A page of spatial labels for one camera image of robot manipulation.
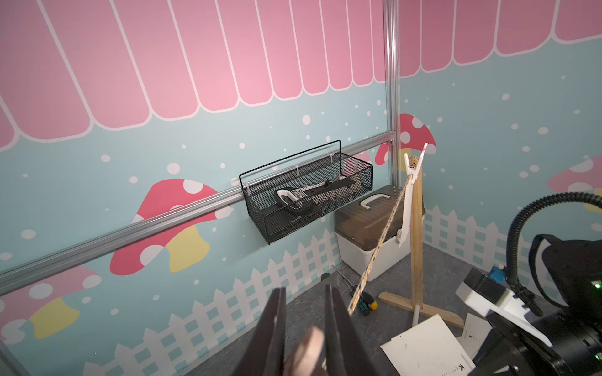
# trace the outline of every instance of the basket handle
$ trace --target basket handle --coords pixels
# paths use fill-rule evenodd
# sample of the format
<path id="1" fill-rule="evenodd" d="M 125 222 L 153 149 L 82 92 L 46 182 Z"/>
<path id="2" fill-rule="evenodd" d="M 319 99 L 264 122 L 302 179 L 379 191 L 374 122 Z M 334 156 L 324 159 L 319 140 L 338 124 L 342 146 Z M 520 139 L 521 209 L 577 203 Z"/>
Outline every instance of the basket handle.
<path id="1" fill-rule="evenodd" d="M 310 151 L 312 151 L 312 150 L 319 149 L 319 148 L 321 148 L 321 147 L 324 147 L 324 146 L 327 146 L 327 145 L 330 145 L 330 144 L 335 144 L 335 143 L 338 143 L 338 144 L 339 144 L 339 155 L 340 155 L 340 154 L 341 154 L 341 140 L 331 141 L 331 142 L 329 142 L 329 143 L 326 143 L 326 144 L 318 145 L 318 146 L 312 147 L 311 149 L 307 149 L 307 150 L 304 150 L 304 151 L 302 151 L 302 152 L 295 153 L 295 154 L 293 154 L 293 155 L 289 155 L 289 156 L 286 156 L 286 157 L 284 157 L 284 158 L 280 158 L 280 159 L 278 159 L 278 160 L 276 160 L 276 161 L 272 161 L 272 162 L 270 162 L 270 163 L 266 163 L 266 164 L 264 164 L 263 166 L 255 167 L 255 168 L 253 168 L 252 170 L 249 170 L 249 171 L 245 171 L 245 172 L 243 172 L 242 174 L 238 175 L 238 181 L 240 182 L 240 186 L 241 186 L 241 188 L 244 188 L 244 185 L 243 185 L 243 175 L 245 175 L 245 174 L 248 174 L 248 173 L 250 173 L 250 172 L 253 172 L 253 171 L 255 171 L 255 170 L 260 170 L 260 169 L 262 169 L 262 168 L 264 168 L 264 167 L 267 167 L 267 166 L 269 166 L 269 165 L 272 165 L 272 164 L 274 164 L 274 163 L 278 163 L 278 162 L 280 162 L 280 161 L 284 161 L 285 159 L 289 159 L 289 158 L 292 158 L 292 157 L 294 157 L 294 156 L 297 156 L 297 155 L 300 155 L 300 154 L 304 154 L 304 153 L 310 152 Z"/>

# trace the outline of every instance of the storage box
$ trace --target storage box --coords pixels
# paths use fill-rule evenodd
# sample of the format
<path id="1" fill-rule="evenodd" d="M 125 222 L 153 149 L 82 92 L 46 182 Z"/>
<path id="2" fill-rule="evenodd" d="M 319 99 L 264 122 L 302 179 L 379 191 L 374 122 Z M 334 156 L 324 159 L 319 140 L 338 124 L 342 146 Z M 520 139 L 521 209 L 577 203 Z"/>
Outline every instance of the storage box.
<path id="1" fill-rule="evenodd" d="M 341 259 L 363 274 L 378 244 L 402 188 L 387 185 L 335 211 L 335 231 Z M 368 281 L 381 275 L 410 253 L 409 238 L 399 243 L 397 231 L 402 228 L 403 200 L 397 208 L 391 227 L 374 261 Z"/>

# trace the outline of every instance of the blue component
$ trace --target blue component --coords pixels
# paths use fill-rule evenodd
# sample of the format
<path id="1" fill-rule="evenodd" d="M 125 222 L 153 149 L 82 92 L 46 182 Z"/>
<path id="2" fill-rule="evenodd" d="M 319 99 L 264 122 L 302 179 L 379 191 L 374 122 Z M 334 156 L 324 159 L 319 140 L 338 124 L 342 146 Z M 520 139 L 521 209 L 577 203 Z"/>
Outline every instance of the blue component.
<path id="1" fill-rule="evenodd" d="M 494 265 L 487 276 L 501 284 L 506 279 L 506 272 Z"/>

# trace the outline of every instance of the black wire mesh basket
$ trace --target black wire mesh basket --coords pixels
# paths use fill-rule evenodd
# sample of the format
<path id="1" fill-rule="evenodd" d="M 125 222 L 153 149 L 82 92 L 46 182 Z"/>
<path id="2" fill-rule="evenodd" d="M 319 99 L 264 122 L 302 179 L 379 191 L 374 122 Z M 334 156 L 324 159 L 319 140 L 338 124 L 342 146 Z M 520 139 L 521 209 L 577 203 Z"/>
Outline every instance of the black wire mesh basket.
<path id="1" fill-rule="evenodd" d="M 243 182 L 262 168 L 338 143 L 338 151 Z M 370 163 L 341 153 L 341 140 L 278 159 L 239 175 L 249 217 L 267 244 L 372 190 Z"/>

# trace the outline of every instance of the brown box lid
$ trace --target brown box lid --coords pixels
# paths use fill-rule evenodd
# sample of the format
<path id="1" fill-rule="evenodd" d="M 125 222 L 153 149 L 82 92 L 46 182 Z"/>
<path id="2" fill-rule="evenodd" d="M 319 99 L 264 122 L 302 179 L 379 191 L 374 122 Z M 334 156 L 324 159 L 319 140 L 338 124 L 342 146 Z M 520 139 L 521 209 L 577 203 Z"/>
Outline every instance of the brown box lid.
<path id="1" fill-rule="evenodd" d="M 385 185 L 335 211 L 335 230 L 359 248 L 370 251 L 376 248 L 378 239 L 391 215 L 395 202 L 403 188 Z M 386 234 L 395 236 L 402 227 L 403 200 Z"/>

